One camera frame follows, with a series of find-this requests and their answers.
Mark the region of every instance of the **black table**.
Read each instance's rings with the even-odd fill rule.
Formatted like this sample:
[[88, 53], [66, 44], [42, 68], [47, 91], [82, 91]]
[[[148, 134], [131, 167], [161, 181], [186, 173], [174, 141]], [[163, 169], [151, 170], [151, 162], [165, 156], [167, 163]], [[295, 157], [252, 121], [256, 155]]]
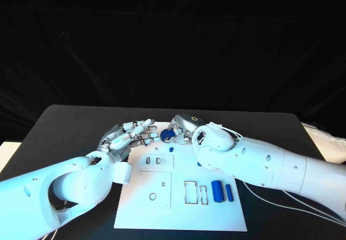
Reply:
[[[115, 124], [147, 118], [170, 122], [178, 113], [190, 113], [206, 122], [222, 124], [243, 136], [262, 140], [294, 153], [323, 159], [300, 120], [288, 113], [52, 105], [44, 110], [0, 173], [0, 181], [70, 158], [85, 156], [96, 149], [103, 133]], [[248, 232], [114, 229], [121, 187], [122, 185], [112, 184], [105, 200], [57, 230], [54, 239], [315, 240], [346, 238], [344, 227], [304, 212], [268, 204], [249, 193], [239, 180], [236, 180], [236, 187]], [[281, 191], [256, 186], [249, 187], [268, 201], [308, 209]]]

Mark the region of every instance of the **blue battery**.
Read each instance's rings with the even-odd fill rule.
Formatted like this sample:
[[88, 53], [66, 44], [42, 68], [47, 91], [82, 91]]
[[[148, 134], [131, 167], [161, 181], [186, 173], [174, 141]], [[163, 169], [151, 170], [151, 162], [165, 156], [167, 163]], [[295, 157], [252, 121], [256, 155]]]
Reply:
[[210, 188], [212, 188], [213, 201], [216, 203], [225, 202], [222, 182], [220, 181], [212, 181], [210, 182]]
[[232, 195], [232, 190], [229, 184], [225, 185], [225, 190], [226, 190], [226, 196], [227, 196], [227, 201], [233, 201], [233, 195]]

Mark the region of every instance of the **robotic hand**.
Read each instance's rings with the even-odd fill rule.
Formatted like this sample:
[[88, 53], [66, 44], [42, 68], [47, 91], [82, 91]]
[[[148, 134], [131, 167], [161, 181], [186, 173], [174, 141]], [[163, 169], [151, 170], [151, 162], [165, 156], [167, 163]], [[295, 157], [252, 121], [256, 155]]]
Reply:
[[177, 114], [168, 124], [176, 136], [164, 142], [191, 144], [199, 164], [264, 188], [295, 193], [330, 208], [346, 221], [346, 165], [298, 155], [243, 137], [196, 116]]
[[[101, 138], [98, 148], [24, 175], [0, 182], [0, 239], [39, 239], [91, 210], [105, 199], [112, 182], [129, 182], [132, 166], [122, 160], [131, 148], [160, 141], [154, 120], [115, 125]], [[75, 203], [56, 209], [54, 196]]]

